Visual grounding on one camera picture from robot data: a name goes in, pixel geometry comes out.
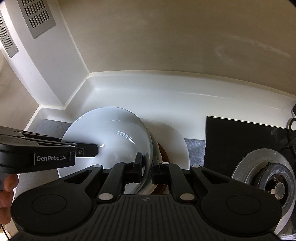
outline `ribbed black surface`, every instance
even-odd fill
[[[97,207],[91,218],[76,229],[52,237],[19,232],[13,241],[152,241],[152,240],[279,240],[273,234],[241,238],[209,226],[193,205],[180,204],[168,195],[122,195]]]

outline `gray vent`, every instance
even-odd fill
[[[0,12],[0,39],[6,52],[8,53],[8,56],[12,58],[18,52],[18,49],[8,31],[8,28],[4,22],[4,18],[1,12]]]
[[[56,25],[46,0],[17,1],[34,39]]]

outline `silver rivet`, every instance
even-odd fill
[[[100,200],[103,200],[103,201],[108,201],[108,200],[111,200],[113,198],[113,195],[111,193],[101,193],[99,195],[99,199]]]
[[[180,195],[180,198],[184,201],[191,201],[194,199],[194,195],[191,193],[183,193]]]

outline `finger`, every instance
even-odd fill
[[[11,192],[18,185],[17,174],[10,174],[4,180],[4,189],[6,192]]]
[[[13,191],[6,192],[5,190],[0,191],[0,208],[10,207],[13,199]]]
[[[8,224],[11,221],[11,214],[9,207],[0,208],[0,223]]]

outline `gray mat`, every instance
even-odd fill
[[[62,138],[70,125],[71,123],[42,119],[35,132],[52,137]],[[184,140],[189,152],[190,166],[203,166],[205,156],[205,141],[194,139]],[[22,173],[20,174],[19,178],[20,181],[16,190],[16,197],[29,189],[54,181],[58,179],[59,176],[57,170],[55,169],[41,172]]]

